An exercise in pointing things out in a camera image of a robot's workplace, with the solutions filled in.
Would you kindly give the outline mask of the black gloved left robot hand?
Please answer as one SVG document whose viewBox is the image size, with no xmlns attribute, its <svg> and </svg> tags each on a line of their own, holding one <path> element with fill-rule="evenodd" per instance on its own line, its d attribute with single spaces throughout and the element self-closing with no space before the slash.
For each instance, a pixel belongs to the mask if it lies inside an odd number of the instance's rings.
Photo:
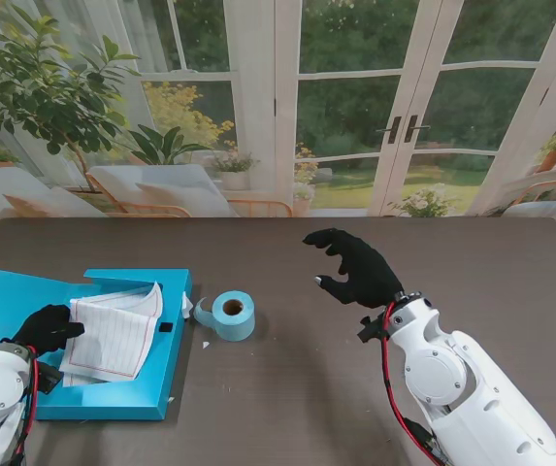
<svg viewBox="0 0 556 466">
<path fill-rule="evenodd" d="M 64 350 L 68 340 L 83 333 L 83 324 L 70 320 L 68 306 L 47 305 L 26 319 L 12 342 L 33 350 L 39 357 L 48 352 Z"/>
</svg>

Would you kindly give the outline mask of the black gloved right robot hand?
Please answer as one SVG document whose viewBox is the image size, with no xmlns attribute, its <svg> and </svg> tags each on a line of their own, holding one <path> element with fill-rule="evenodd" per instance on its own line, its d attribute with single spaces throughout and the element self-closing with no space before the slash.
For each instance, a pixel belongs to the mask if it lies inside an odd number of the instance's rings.
<svg viewBox="0 0 556 466">
<path fill-rule="evenodd" d="M 389 305 L 397 293 L 404 291 L 385 258 L 362 239 L 344 230 L 317 230 L 308 234 L 303 243 L 325 250 L 328 256 L 341 257 L 338 273 L 346 276 L 345 282 L 326 275 L 317 275 L 314 280 L 344 305 L 357 303 L 375 309 Z"/>
</svg>

